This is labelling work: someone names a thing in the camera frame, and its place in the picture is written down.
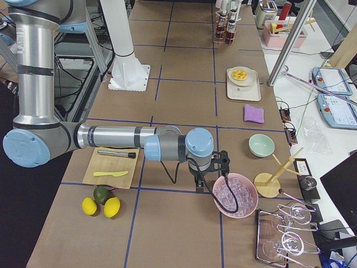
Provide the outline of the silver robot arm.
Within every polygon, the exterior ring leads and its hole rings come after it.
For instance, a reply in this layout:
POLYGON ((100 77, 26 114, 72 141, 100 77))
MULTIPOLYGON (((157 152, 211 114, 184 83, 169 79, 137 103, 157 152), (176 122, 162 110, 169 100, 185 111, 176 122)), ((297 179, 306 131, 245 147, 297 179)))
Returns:
POLYGON ((6 155, 17 165, 34 168, 68 151, 90 147, 143 149, 152 161, 186 162, 197 192, 207 188, 205 174, 229 174, 228 154, 215 151, 211 133, 175 126, 104 127, 61 122, 54 114, 54 32, 83 33, 85 1, 8 1, 16 24, 19 114, 3 138, 6 155))

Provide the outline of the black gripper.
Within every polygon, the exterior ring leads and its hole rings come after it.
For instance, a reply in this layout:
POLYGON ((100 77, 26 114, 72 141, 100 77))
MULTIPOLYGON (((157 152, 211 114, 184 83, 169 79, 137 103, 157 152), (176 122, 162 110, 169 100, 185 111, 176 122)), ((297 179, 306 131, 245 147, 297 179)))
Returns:
POLYGON ((195 177, 196 193, 204 192, 204 182, 200 174, 205 176, 207 173, 220 171, 223 176, 227 176, 230 173, 229 164, 230 158, 225 150, 213 151, 207 157, 188 154, 189 171, 195 177))

